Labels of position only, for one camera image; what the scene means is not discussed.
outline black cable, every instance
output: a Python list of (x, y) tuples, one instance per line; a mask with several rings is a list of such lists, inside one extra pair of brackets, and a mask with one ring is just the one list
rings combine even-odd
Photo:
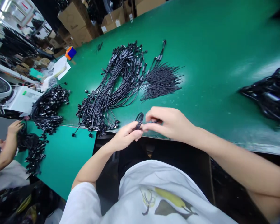
[(146, 52), (142, 51), (142, 45), (137, 46), (137, 41), (113, 49), (107, 68), (103, 69), (102, 82), (91, 93), (86, 90), (87, 98), (78, 104), (79, 127), (99, 131), (99, 136), (117, 128), (119, 120), (112, 110), (128, 106), (136, 99), (143, 84), (143, 70), (147, 65), (143, 54)]
[(239, 92), (253, 99), (264, 116), (280, 122), (280, 68), (271, 76), (241, 88)]
[(69, 104), (70, 91), (60, 85), (48, 89), (33, 105), (31, 119), (38, 129), (52, 135), (62, 123), (62, 116), (58, 116), (58, 110), (63, 103)]
[(143, 118), (144, 118), (144, 115), (143, 115), (142, 112), (140, 112), (140, 113), (138, 114), (138, 116), (136, 117), (136, 121), (138, 121), (138, 124), (137, 124), (135, 130), (139, 130), (139, 129), (140, 129), (141, 124), (142, 124), (142, 122), (143, 122)]
[(36, 134), (28, 134), (27, 133), (27, 121), (25, 121), (25, 125), (17, 134), (17, 142), (19, 152), (28, 150), (28, 156), (25, 159), (25, 162), (28, 163), (26, 166), (27, 173), (31, 173), (32, 175), (40, 174), (40, 163), (43, 158), (46, 157), (44, 154), (44, 149), (46, 144), (49, 142), (46, 140), (46, 134), (43, 133), (40, 137)]
[(181, 89), (178, 86), (181, 79), (177, 75), (180, 68), (161, 63), (165, 45), (166, 40), (163, 41), (161, 53), (154, 58), (147, 72), (147, 63), (144, 61), (147, 51), (142, 50), (142, 45), (137, 46), (137, 41), (113, 49), (106, 69), (102, 69), (102, 81), (98, 88), (91, 93), (86, 90), (87, 97), (78, 104), (78, 129), (84, 126), (88, 131), (100, 132), (101, 137), (105, 135), (105, 131), (117, 128), (119, 120), (112, 110), (133, 103), (142, 87), (145, 87), (141, 99), (144, 101)]

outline white t-shirt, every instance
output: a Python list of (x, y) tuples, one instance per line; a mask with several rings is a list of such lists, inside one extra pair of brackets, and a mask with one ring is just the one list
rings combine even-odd
[(102, 217), (94, 186), (80, 183), (70, 192), (60, 221), (65, 223), (236, 223), (213, 206), (183, 171), (157, 160), (128, 169), (118, 202)]
[(0, 171), (0, 191), (8, 188), (29, 185), (29, 174), (20, 163), (13, 160), (7, 167)]

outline green workbench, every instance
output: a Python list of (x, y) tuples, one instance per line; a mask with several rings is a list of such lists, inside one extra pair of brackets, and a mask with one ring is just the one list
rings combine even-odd
[[(101, 82), (113, 48), (138, 41), (148, 66), (167, 40), (163, 62), (185, 66), (182, 89), (113, 110), (120, 125), (152, 106), (181, 110), (195, 125), (251, 151), (280, 154), (280, 129), (258, 106), (237, 93), (241, 87), (271, 75), (280, 67), (280, 20), (271, 19), (280, 1), (171, 0), (77, 49), (62, 78), (71, 90), (62, 108), (64, 124), (78, 126), (77, 105)], [(98, 44), (103, 43), (100, 51)], [(148, 137), (163, 138), (148, 132)]]
[[(90, 138), (86, 129), (82, 129), (81, 134), (73, 139), (71, 134), (75, 130), (73, 127), (59, 126), (56, 133), (47, 135), (49, 143), (44, 151), (46, 157), (41, 162), (41, 174), (37, 175), (65, 200), (79, 170), (92, 156), (96, 139), (96, 133)], [(38, 136), (42, 134), (32, 121), (27, 122), (27, 132)], [(28, 151), (19, 152), (15, 159), (26, 167), (27, 163), (24, 161), (27, 156)]]

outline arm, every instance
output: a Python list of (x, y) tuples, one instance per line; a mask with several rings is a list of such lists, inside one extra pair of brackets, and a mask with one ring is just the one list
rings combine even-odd
[(23, 124), (21, 124), (21, 121), (17, 120), (8, 127), (5, 145), (0, 153), (0, 171), (7, 167), (15, 157), (17, 149), (17, 133), (22, 126)]
[(152, 107), (146, 121), (160, 119), (163, 125), (147, 123), (143, 130), (153, 130), (171, 139), (184, 142), (208, 153), (236, 181), (242, 184), (264, 214), (272, 217), (276, 205), (280, 205), (280, 167), (264, 158), (238, 147), (210, 132), (194, 126), (179, 110)]
[(141, 138), (143, 134), (142, 131), (133, 131), (137, 123), (137, 121), (133, 121), (123, 126), (107, 144), (100, 148), (97, 153), (84, 164), (72, 184), (72, 189), (82, 182), (89, 182), (96, 187), (96, 181), (111, 155), (116, 151), (125, 149), (132, 141), (138, 141), (138, 139)]

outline hand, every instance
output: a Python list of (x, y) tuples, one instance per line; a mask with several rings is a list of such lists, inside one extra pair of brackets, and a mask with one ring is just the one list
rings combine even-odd
[(168, 107), (152, 107), (146, 114), (146, 122), (160, 119), (163, 125), (158, 123), (146, 123), (143, 131), (152, 130), (173, 140), (189, 145), (198, 139), (201, 129), (194, 126), (178, 109)]
[(2, 139), (0, 139), (0, 148), (3, 149), (5, 146), (5, 141), (3, 141)]
[(141, 130), (135, 130), (133, 129), (136, 127), (138, 121), (133, 121), (126, 126), (123, 126), (117, 134), (111, 139), (110, 142), (107, 143), (107, 145), (110, 147), (112, 151), (120, 151), (128, 147), (132, 141), (138, 141), (143, 131)]
[(22, 124), (20, 120), (13, 122), (10, 126), (8, 126), (7, 134), (17, 134), (23, 125), (24, 124)]

